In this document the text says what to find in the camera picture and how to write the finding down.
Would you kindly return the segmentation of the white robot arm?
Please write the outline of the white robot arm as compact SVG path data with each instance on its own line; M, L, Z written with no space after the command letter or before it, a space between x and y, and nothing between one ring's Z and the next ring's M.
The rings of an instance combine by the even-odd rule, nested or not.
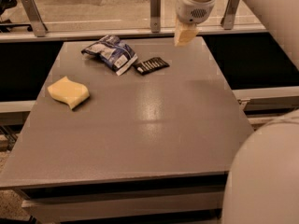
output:
M243 0L299 68L299 0ZM299 224L299 111L266 123L235 154L221 224Z

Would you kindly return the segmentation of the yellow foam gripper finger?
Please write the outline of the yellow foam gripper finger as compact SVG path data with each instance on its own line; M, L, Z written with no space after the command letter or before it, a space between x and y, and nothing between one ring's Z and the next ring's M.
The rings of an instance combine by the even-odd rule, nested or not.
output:
M180 21L178 17L176 17L176 24L174 30L174 45L178 47L179 45L179 35L180 35Z
M185 46L192 41L198 34L195 24L180 23L179 46Z

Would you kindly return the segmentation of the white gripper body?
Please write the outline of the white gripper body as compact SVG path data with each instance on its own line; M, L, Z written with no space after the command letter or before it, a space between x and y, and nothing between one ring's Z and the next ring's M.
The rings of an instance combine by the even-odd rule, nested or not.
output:
M202 23L209 17L216 0L176 0L178 20L183 23Z

